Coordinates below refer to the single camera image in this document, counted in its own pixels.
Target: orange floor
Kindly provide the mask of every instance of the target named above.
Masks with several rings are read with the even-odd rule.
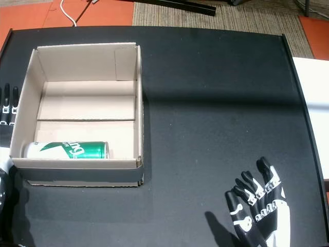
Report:
[[[68,27],[72,22],[60,9],[61,0],[52,3],[38,3],[0,7],[0,47],[10,28],[13,30]],[[76,19],[87,5],[87,0],[65,0],[64,10]],[[79,26],[131,26],[134,3],[120,0],[99,0],[90,4],[78,21]]]
[[[300,17],[309,45],[316,59],[329,60],[329,21]]]

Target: cardboard box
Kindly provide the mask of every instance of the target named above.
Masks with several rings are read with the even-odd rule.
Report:
[[[31,142],[109,144],[109,159],[24,158]],[[143,182],[140,47],[42,46],[24,80],[10,156],[32,185],[138,186]]]

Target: robotic hand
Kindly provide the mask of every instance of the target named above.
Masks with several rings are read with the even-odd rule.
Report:
[[[249,171],[241,173],[245,184],[236,179],[236,186],[225,193],[234,229],[244,246],[289,247],[290,209],[280,178],[264,157],[257,161],[265,189]],[[249,204],[251,216],[238,197]]]

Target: black tabletop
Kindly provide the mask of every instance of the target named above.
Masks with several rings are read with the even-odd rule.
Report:
[[[32,246],[234,246],[224,192],[266,156],[283,181],[291,246],[327,242],[323,191],[281,36],[159,27],[15,31],[0,84],[22,86],[33,48],[136,42],[142,51],[145,184],[33,187],[16,176],[15,242]],[[1,129],[2,145],[10,130]]]

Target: soda can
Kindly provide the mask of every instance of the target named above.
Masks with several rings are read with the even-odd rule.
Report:
[[[108,158],[107,142],[30,143],[25,158]]]

